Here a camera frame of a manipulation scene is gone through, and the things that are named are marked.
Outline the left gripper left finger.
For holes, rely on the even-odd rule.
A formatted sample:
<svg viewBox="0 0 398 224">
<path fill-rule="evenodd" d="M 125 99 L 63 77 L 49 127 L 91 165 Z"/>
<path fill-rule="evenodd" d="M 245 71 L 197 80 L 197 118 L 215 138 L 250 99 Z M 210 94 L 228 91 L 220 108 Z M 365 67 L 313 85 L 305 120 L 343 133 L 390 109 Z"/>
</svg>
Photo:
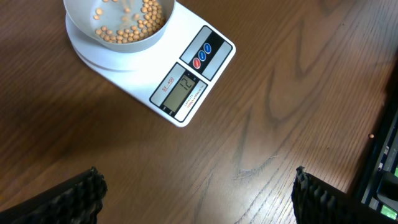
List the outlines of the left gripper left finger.
<svg viewBox="0 0 398 224">
<path fill-rule="evenodd" d="M 95 224 L 108 191 L 92 167 L 25 202 L 1 212 L 1 223 Z"/>
</svg>

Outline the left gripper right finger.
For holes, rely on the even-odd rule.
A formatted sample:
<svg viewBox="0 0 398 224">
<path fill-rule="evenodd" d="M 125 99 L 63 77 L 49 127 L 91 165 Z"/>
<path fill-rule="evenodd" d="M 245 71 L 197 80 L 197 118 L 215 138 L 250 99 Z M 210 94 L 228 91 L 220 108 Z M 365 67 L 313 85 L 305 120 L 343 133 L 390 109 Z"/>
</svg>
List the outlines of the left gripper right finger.
<svg viewBox="0 0 398 224">
<path fill-rule="evenodd" d="M 394 224 L 395 220 L 349 198 L 342 191 L 296 168 L 292 204 L 297 224 Z"/>
</svg>

